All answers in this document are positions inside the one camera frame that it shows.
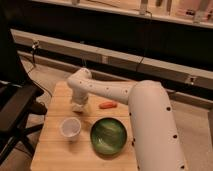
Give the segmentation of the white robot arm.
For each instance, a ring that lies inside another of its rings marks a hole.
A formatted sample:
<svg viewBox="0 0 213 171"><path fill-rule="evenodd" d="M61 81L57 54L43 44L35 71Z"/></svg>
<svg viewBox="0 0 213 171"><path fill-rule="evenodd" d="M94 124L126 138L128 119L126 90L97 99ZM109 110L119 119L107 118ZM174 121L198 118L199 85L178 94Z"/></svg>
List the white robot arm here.
<svg viewBox="0 0 213 171"><path fill-rule="evenodd" d="M160 82L99 81L81 68L67 84L78 106L87 103L89 93L128 106L139 171L186 171L170 99Z"/></svg>

